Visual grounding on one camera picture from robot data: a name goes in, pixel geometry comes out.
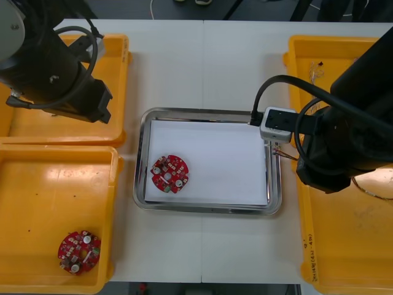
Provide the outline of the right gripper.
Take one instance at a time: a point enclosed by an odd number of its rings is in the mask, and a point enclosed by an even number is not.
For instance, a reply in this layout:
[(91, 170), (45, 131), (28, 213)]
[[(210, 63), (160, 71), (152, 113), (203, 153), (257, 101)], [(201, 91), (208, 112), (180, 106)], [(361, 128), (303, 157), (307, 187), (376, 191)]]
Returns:
[(297, 176), (300, 181), (315, 189), (331, 194), (346, 189), (351, 184), (351, 179), (347, 175), (347, 171), (351, 165), (345, 156), (337, 156), (323, 150), (322, 152), (314, 152), (305, 150), (308, 158), (318, 167), (325, 168), (327, 170), (343, 170), (343, 172), (337, 175), (328, 175), (321, 173), (311, 168), (307, 163), (301, 160), (300, 164), (297, 165)]

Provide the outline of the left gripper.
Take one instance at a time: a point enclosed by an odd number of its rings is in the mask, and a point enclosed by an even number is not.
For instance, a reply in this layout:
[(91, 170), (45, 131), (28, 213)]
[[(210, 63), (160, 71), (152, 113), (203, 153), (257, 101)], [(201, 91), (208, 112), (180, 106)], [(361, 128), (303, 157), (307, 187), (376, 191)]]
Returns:
[(112, 94), (105, 83), (95, 79), (88, 83), (86, 90), (73, 96), (67, 103), (43, 111), (89, 123), (108, 124), (111, 114), (107, 107), (111, 99)]

